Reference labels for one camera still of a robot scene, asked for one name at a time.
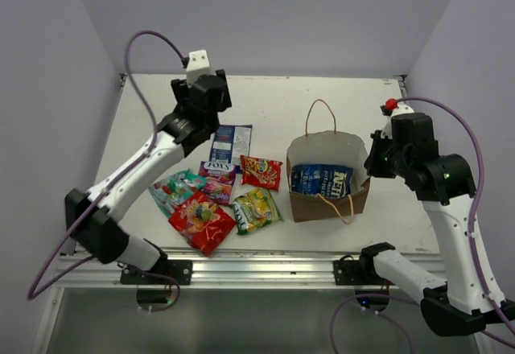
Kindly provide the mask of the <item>blue Kettle chips bag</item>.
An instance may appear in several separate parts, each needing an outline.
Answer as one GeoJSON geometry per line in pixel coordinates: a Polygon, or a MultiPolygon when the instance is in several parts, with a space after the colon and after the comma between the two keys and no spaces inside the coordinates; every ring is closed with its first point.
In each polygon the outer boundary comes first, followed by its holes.
{"type": "Polygon", "coordinates": [[[305,196],[337,199],[351,193],[353,172],[351,167],[338,165],[296,165],[290,173],[290,189],[305,196]]]}

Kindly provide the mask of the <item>brown paper bag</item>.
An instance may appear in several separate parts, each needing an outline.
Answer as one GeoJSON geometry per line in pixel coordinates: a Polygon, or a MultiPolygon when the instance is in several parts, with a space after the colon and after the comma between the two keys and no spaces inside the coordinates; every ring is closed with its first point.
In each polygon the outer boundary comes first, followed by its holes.
{"type": "Polygon", "coordinates": [[[304,134],[286,150],[290,207],[296,223],[338,218],[351,224],[364,211],[370,178],[368,152],[361,137],[338,130],[311,132],[307,113],[304,134]]]}

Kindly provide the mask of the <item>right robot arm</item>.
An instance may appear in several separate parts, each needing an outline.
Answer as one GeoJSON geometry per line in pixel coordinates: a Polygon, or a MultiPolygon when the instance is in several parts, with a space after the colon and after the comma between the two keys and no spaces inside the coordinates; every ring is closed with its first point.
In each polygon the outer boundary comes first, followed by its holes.
{"type": "Polygon", "coordinates": [[[469,228],[475,222],[470,210],[476,185],[468,162],[439,154],[433,121],[424,113],[392,115],[371,137],[368,174],[401,177],[415,193],[435,231],[447,276],[430,274],[384,242],[362,249],[361,279],[371,284],[386,279],[400,287],[439,336],[472,335],[489,324],[513,321],[514,303],[492,276],[479,230],[469,228]]]}

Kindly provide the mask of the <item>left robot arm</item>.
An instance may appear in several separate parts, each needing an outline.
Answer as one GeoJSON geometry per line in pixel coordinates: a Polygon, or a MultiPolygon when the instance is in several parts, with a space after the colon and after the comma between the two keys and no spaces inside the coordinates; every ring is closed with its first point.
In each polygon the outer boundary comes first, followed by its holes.
{"type": "Polygon", "coordinates": [[[201,75],[192,85],[171,82],[177,104],[156,126],[149,140],[111,176],[87,191],[64,198],[69,236],[102,264],[138,268],[149,283],[167,274],[163,251],[126,233],[120,222],[136,199],[175,164],[210,139],[220,126],[219,113],[232,105],[225,72],[201,75]]]}

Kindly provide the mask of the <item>blue spicy chilli chips bag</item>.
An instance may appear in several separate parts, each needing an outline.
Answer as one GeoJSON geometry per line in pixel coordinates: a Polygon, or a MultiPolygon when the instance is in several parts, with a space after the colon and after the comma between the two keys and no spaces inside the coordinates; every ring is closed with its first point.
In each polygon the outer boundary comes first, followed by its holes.
{"type": "Polygon", "coordinates": [[[241,156],[248,156],[252,125],[220,125],[214,133],[208,160],[215,163],[241,164],[241,156]]]}

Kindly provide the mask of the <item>purple Fox's berries candy bag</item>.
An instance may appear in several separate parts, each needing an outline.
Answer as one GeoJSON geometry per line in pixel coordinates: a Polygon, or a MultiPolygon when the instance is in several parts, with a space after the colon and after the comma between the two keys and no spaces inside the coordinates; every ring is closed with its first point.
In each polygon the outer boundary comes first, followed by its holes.
{"type": "Polygon", "coordinates": [[[202,192],[213,202],[229,205],[237,166],[230,163],[201,162],[199,176],[206,179],[202,192]]]}

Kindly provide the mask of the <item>red snack sticks bag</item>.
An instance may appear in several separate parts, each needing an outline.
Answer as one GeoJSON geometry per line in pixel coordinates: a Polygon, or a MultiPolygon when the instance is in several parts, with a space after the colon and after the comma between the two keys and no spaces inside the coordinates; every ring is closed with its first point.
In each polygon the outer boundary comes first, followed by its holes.
{"type": "Polygon", "coordinates": [[[282,162],[266,158],[241,156],[241,183],[278,191],[282,162]]]}

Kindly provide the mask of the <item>teal red candy bag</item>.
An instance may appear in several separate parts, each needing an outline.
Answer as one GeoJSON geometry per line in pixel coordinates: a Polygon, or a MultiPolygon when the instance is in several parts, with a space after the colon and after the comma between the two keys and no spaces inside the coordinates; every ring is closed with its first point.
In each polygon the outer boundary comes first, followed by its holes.
{"type": "Polygon", "coordinates": [[[148,192],[163,215],[170,218],[177,207],[195,192],[202,190],[206,183],[205,177],[187,169],[153,183],[148,187],[148,192]]]}

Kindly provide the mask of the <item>yellow green Fox's candy bag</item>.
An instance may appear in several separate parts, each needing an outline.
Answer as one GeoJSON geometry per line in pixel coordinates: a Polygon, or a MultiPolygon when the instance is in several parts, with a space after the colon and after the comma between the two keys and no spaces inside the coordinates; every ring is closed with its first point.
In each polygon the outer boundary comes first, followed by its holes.
{"type": "Polygon", "coordinates": [[[262,187],[256,187],[235,198],[232,209],[237,234],[240,236],[283,220],[274,197],[269,190],[262,187]]]}

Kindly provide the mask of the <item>red fruit candy bag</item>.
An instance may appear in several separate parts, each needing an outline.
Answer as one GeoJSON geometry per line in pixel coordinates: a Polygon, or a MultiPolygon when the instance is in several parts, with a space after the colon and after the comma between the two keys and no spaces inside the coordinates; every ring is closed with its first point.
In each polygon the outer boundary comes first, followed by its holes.
{"type": "Polygon", "coordinates": [[[202,191],[186,199],[168,220],[194,249],[209,257],[236,225],[236,221],[202,191]]]}

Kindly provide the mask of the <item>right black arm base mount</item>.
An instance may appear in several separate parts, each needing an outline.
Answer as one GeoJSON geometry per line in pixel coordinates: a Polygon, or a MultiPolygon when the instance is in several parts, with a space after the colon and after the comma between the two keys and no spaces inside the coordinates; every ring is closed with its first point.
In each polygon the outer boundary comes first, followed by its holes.
{"type": "Polygon", "coordinates": [[[332,273],[337,286],[373,286],[375,278],[366,274],[357,257],[345,254],[332,262],[332,273]]]}

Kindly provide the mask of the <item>aluminium rail frame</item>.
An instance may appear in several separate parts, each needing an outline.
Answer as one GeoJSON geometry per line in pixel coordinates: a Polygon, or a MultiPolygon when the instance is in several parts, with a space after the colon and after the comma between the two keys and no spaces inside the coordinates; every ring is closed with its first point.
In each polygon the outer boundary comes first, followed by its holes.
{"type": "MultiPolygon", "coordinates": [[[[336,116],[341,130],[362,137],[384,121],[379,107],[400,97],[397,79],[230,76],[232,107],[220,119],[225,124],[253,126],[254,154],[284,159],[290,142],[309,127],[325,130],[336,116]]],[[[333,287],[332,262],[345,254],[358,257],[368,245],[387,241],[403,257],[437,277],[446,273],[430,221],[403,182],[375,179],[363,214],[346,225],[339,220],[296,223],[286,186],[275,201],[282,221],[252,236],[229,234],[210,257],[193,249],[168,224],[148,193],[143,193],[122,219],[122,229],[158,246],[167,260],[191,260],[192,281],[198,288],[316,288],[333,287]]],[[[109,288],[120,283],[122,263],[89,260],[82,247],[59,260],[58,286],[109,288]]]]}

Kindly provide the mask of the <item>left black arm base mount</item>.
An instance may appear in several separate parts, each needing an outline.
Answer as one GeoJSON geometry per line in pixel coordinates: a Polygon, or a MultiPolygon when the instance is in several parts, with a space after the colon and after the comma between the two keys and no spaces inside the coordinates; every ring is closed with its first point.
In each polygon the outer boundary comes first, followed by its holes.
{"type": "Polygon", "coordinates": [[[140,272],[128,265],[122,269],[120,283],[136,286],[171,285],[169,278],[173,278],[180,286],[188,286],[191,284],[192,274],[191,260],[167,260],[158,262],[151,272],[140,272]]]}

